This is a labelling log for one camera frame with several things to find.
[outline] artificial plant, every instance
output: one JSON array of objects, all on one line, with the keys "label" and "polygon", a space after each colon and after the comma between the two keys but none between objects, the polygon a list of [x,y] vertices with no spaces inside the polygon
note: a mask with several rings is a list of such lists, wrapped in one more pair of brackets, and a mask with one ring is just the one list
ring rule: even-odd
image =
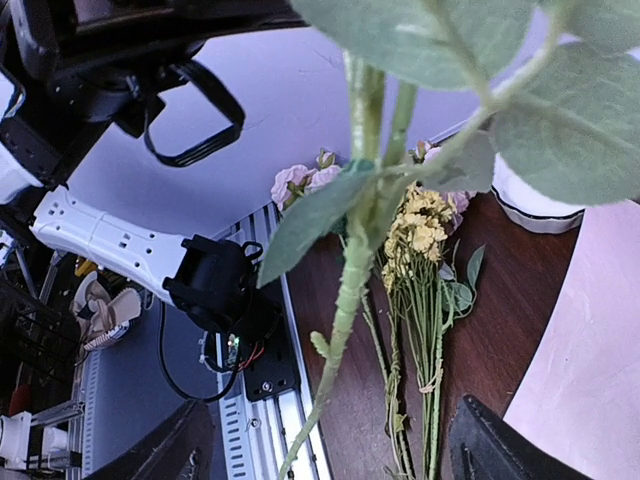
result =
[{"label": "artificial plant", "polygon": [[[491,146],[541,193],[596,205],[640,193],[640,45],[637,0],[291,0],[345,49],[351,162],[296,202],[275,233],[262,285],[290,270],[346,215],[347,246],[331,338],[312,341],[326,363],[315,405],[280,470],[289,466],[329,399],[373,257],[411,182],[441,192],[489,189],[493,162],[466,148],[493,118]],[[511,77],[492,79],[520,50],[536,5],[549,29]],[[559,45],[564,32],[580,41]],[[400,79],[391,136],[380,151],[386,73]],[[404,162],[418,87],[472,89],[480,107],[427,165]]]}]

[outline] brown table surface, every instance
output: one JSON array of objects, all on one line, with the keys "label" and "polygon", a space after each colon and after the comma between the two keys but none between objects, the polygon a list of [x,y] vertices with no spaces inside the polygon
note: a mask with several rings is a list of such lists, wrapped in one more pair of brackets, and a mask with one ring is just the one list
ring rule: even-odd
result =
[{"label": "brown table surface", "polygon": [[[477,396],[503,415],[542,338],[562,286],[578,230],[563,235],[536,235],[511,223],[490,194],[479,195],[459,229],[459,257],[466,262],[475,248],[486,244],[474,312],[460,320],[445,345],[441,476],[452,478],[447,430],[455,405],[465,393]],[[327,338],[341,272],[337,238],[319,240],[289,274],[289,287],[312,389],[323,361],[309,334]],[[370,282],[375,311],[388,342],[386,295]],[[415,368],[405,350],[405,398],[410,417],[409,442],[421,471],[420,393]],[[356,319],[332,399],[320,422],[336,480],[382,479],[393,460],[384,432],[384,384],[368,327]]]}]

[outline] blue surface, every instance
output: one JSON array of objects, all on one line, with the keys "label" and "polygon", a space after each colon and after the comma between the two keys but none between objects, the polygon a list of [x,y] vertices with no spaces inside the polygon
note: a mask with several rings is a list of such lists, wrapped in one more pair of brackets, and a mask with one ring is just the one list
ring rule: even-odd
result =
[{"label": "blue surface", "polygon": [[[93,424],[94,470],[134,446],[169,417],[183,400],[167,385],[157,356],[160,304],[118,344],[100,354],[98,399]],[[216,377],[198,362],[202,330],[182,312],[167,307],[164,353],[174,381],[194,396],[217,392]],[[210,406],[215,429],[211,479],[226,478],[219,408]]]}]

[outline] pink paper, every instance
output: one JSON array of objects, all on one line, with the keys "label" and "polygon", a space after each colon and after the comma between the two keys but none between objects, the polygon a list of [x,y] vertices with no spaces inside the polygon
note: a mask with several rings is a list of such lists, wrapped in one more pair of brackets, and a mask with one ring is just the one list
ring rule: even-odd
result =
[{"label": "pink paper", "polygon": [[640,478],[640,206],[587,210],[505,420],[589,477]]}]

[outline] robotic arm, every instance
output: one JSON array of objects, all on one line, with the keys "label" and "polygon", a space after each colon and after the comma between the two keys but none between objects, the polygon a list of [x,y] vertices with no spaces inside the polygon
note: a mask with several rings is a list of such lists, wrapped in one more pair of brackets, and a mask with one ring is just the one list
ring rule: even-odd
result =
[{"label": "robotic arm", "polygon": [[[0,227],[131,278],[206,331],[249,343],[268,335],[271,322],[248,321],[269,301],[246,246],[132,225],[82,204],[65,183],[113,122],[175,168],[236,141],[242,108],[192,57],[214,36],[302,25],[286,1],[0,0],[0,9]],[[149,134],[164,108],[158,94],[187,82],[230,125],[162,155]]]}]

